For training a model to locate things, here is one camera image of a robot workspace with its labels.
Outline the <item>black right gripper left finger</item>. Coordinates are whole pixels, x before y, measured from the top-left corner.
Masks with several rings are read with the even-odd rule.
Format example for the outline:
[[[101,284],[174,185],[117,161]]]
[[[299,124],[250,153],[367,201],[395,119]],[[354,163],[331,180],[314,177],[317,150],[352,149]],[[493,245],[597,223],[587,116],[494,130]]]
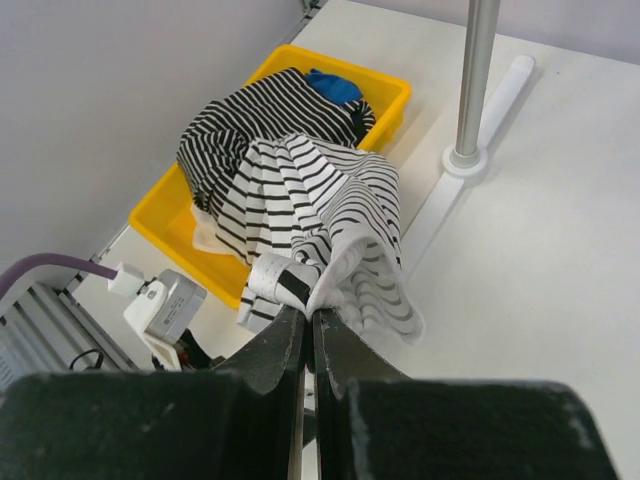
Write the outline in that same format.
[[[5,479],[297,479],[305,318],[209,371],[34,374],[1,404]]]

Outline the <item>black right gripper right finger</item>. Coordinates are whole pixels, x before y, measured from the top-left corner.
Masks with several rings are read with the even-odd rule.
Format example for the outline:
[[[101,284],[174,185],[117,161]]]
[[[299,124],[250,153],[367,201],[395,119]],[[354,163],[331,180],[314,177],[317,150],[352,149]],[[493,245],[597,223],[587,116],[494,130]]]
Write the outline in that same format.
[[[331,310],[312,320],[323,479],[614,479],[585,403],[568,386],[417,380]]]

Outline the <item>white black striped tank top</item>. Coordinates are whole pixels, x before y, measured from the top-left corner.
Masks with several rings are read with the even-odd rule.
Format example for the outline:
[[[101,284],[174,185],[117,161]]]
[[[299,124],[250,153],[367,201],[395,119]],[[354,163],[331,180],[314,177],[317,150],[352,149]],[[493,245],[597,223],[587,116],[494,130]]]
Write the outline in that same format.
[[[421,337],[402,272],[399,176],[383,156],[303,134],[256,139],[210,216],[250,269],[241,326],[259,332],[286,305],[331,307],[359,334]]]

